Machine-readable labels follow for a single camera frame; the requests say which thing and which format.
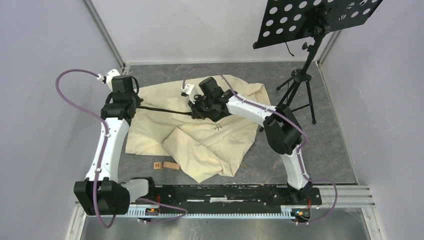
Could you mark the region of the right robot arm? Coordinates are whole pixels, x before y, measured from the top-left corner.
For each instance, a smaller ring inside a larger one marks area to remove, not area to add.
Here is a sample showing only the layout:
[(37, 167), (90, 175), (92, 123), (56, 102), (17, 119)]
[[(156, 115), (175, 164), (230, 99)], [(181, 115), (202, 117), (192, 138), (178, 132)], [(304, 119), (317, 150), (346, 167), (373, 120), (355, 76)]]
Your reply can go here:
[(287, 174), (289, 199), (302, 204), (313, 187), (302, 156), (305, 133), (290, 108), (247, 99), (233, 88), (224, 91), (213, 77), (198, 85), (183, 83), (181, 95), (188, 97), (193, 119), (217, 122), (230, 115), (251, 120), (263, 128), (270, 148), (280, 155)]

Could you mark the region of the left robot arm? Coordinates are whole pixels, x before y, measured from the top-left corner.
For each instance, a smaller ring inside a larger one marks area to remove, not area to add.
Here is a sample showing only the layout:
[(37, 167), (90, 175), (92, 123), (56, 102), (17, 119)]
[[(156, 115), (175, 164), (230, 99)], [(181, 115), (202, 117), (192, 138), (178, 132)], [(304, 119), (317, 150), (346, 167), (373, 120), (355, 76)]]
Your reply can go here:
[(74, 184), (73, 192), (89, 216), (124, 215), (131, 203), (140, 199), (153, 203), (157, 190), (148, 177), (135, 177), (119, 183), (118, 168), (124, 140), (142, 99), (138, 81), (130, 75), (108, 78), (111, 92), (100, 110), (101, 132), (96, 153), (83, 181)]

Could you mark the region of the cream zip-up jacket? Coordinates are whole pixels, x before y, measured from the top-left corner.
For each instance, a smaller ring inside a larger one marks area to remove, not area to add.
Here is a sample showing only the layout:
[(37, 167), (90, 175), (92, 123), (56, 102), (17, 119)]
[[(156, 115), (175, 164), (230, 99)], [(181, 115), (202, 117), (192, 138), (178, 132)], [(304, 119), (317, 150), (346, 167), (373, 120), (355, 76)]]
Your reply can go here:
[(217, 122), (192, 119), (182, 85), (179, 80), (140, 88), (142, 107), (131, 121), (126, 153), (170, 156), (198, 183), (215, 175), (234, 177), (258, 124), (236, 115)]

